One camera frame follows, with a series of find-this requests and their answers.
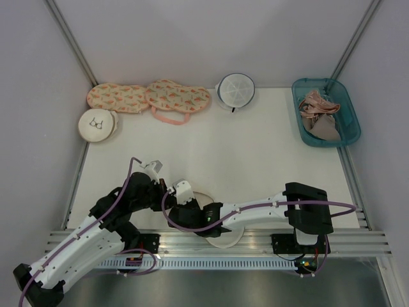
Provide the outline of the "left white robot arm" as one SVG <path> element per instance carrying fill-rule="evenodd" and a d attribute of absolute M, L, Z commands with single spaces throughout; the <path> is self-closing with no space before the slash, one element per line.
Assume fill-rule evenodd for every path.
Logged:
<path fill-rule="evenodd" d="M 57 306 L 69 289 L 106 258 L 137 253 L 153 256 L 130 221 L 134 212 L 159 212 L 176 205 L 162 179 L 143 172 L 128 175 L 121 187 L 100 198 L 83 222 L 41 259 L 13 270 L 21 290 L 19 305 Z"/>

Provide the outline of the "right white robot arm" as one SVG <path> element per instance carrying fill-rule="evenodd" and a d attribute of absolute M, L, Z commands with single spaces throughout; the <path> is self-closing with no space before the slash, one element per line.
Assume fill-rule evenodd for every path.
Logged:
<path fill-rule="evenodd" d="M 297 182 L 287 183 L 283 192 L 261 200 L 201 205 L 190 184 L 182 180 L 165 193 L 162 207 L 170 227 L 195 233 L 220 249 L 233 247 L 246 228 L 261 224 L 290 225 L 292 246 L 300 253 L 334 231 L 326 192 Z"/>

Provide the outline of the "pink lace bra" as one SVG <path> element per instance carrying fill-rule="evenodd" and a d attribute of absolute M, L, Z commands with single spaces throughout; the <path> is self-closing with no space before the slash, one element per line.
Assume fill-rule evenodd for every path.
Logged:
<path fill-rule="evenodd" d="M 318 90 L 310 91 L 298 106 L 300 114 L 304 118 L 317 118 L 321 114 L 334 114 L 341 106 L 324 99 Z"/>

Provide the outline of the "beige round laundry bag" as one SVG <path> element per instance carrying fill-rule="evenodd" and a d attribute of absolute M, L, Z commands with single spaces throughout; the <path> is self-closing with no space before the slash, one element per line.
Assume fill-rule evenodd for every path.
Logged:
<path fill-rule="evenodd" d="M 209 194 L 202 193 L 201 191 L 194 191 L 193 193 L 201 209 L 203 209 L 205 205 L 214 202 L 213 197 Z M 230 232 L 222 233 L 221 236 L 217 238 L 207 237 L 206 241 L 216 248 L 231 248 L 240 241 L 243 237 L 244 231 L 245 228 L 235 229 Z"/>

